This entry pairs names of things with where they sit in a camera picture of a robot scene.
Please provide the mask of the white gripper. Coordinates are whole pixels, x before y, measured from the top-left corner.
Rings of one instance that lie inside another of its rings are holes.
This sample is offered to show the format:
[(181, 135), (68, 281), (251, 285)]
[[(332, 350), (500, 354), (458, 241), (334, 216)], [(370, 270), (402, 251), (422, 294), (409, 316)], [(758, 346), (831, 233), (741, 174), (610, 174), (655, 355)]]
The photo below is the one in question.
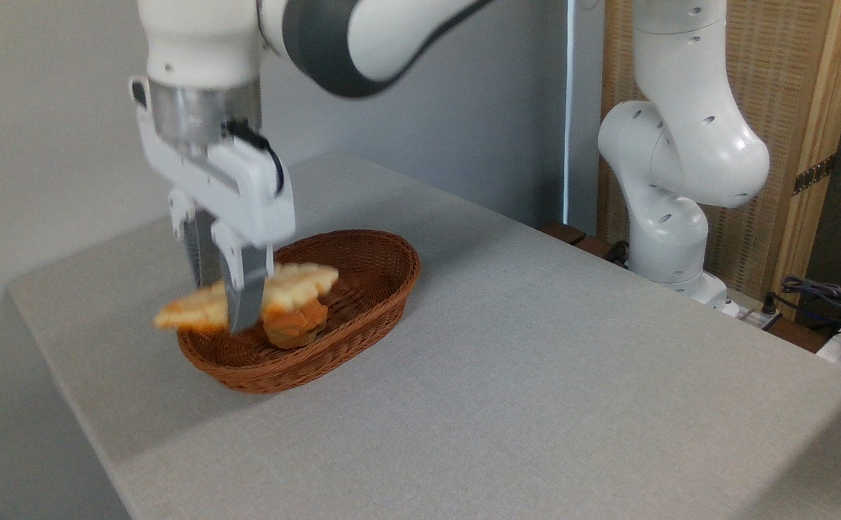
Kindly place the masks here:
[(272, 246), (296, 229), (284, 165), (246, 121), (227, 122), (226, 139), (190, 155), (157, 135), (150, 109), (136, 116), (147, 161), (172, 184), (171, 224), (196, 286), (223, 274), (229, 332), (245, 332), (261, 318), (265, 281), (275, 270)]

